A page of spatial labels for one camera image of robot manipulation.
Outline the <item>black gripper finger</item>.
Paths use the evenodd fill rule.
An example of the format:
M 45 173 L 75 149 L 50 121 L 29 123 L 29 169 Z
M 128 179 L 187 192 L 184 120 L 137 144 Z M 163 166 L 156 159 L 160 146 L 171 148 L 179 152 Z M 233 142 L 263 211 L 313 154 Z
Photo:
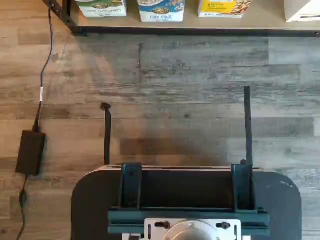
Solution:
M 233 164 L 231 173 L 235 209 L 237 211 L 253 211 L 255 209 L 255 193 L 253 184 L 251 88 L 249 86 L 243 87 L 243 96 L 246 159 L 242 159 L 240 164 Z
M 110 144 L 112 131 L 111 105 L 102 102 L 104 111 L 104 164 L 111 163 Z M 124 163 L 121 166 L 119 184 L 118 209 L 139 209 L 141 204 L 142 165 L 140 163 Z

